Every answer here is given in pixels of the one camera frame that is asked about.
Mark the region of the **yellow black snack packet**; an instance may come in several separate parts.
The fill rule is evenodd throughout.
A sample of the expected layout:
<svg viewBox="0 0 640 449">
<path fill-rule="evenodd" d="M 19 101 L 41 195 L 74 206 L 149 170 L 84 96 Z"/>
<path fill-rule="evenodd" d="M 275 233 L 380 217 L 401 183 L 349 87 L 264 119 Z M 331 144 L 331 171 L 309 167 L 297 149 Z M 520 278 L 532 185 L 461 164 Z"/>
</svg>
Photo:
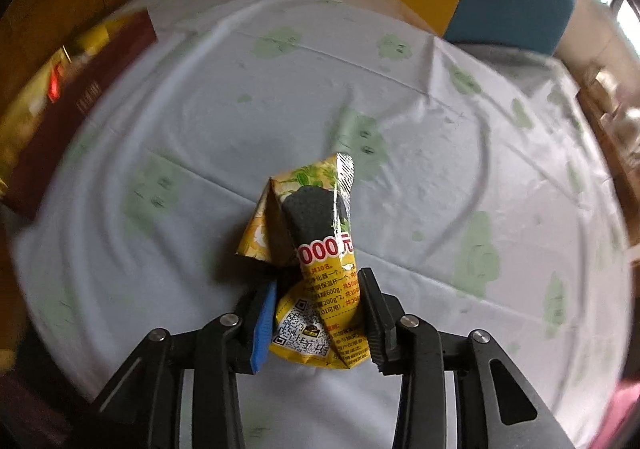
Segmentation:
<svg viewBox="0 0 640 449">
<path fill-rule="evenodd" d="M 354 178 L 348 154 L 272 176 L 238 247 L 282 270 L 270 349 L 290 362 L 348 370 L 370 355 L 358 317 Z"/>
</svg>

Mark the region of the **white green-patterned tablecloth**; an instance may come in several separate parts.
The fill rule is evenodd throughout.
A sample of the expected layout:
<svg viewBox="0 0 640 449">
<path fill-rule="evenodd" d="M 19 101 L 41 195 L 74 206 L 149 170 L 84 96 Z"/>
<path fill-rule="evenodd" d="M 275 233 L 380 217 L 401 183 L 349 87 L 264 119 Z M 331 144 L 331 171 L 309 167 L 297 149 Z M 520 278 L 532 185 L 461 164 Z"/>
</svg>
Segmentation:
<svg viewBox="0 0 640 449">
<path fill-rule="evenodd" d="M 488 330 L 572 442 L 627 355 L 632 279 L 611 175 L 561 62 L 456 47 L 355 0 L 135 0 L 157 42 L 12 227 L 30 318 L 93 398 L 155 327 L 242 294 L 235 251 L 272 175 L 356 165 L 357 261 L 436 328 Z"/>
</svg>

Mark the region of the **gold and maroon tin box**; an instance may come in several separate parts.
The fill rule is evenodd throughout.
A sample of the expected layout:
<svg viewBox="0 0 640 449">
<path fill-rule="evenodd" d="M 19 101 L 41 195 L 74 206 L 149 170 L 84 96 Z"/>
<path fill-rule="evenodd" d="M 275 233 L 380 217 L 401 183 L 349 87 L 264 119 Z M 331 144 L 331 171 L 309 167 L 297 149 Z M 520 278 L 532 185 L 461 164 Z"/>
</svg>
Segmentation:
<svg viewBox="0 0 640 449">
<path fill-rule="evenodd" d="M 32 220 L 58 163 L 102 95 L 157 41 L 145 9 L 59 48 L 1 114 L 1 203 Z"/>
</svg>

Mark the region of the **wooden side table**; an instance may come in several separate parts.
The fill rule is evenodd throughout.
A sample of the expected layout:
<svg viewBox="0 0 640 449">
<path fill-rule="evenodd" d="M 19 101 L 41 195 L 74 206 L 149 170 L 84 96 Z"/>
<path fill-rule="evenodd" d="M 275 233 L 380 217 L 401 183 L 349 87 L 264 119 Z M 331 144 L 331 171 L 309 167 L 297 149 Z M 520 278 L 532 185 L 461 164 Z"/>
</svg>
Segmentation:
<svg viewBox="0 0 640 449">
<path fill-rule="evenodd" d="M 639 109 L 618 98 L 613 74 L 591 66 L 579 81 L 577 99 L 611 172 L 630 242 L 639 242 Z"/>
</svg>

